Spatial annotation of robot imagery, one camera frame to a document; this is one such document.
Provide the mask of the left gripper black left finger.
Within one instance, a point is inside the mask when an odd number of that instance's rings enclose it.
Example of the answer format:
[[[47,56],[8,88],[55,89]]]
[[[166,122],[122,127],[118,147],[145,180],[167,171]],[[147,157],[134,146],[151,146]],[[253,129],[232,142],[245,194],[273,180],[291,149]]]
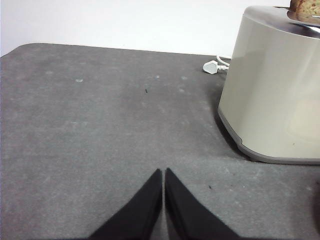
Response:
[[[156,169],[139,191],[90,240],[148,240],[162,209],[162,171]]]

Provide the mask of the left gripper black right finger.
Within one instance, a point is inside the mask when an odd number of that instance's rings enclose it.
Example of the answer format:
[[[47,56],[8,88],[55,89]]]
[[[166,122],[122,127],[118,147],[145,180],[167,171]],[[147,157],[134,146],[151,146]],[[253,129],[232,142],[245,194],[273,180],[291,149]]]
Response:
[[[241,237],[202,205],[175,173],[165,170],[165,204],[183,240],[239,240]]]

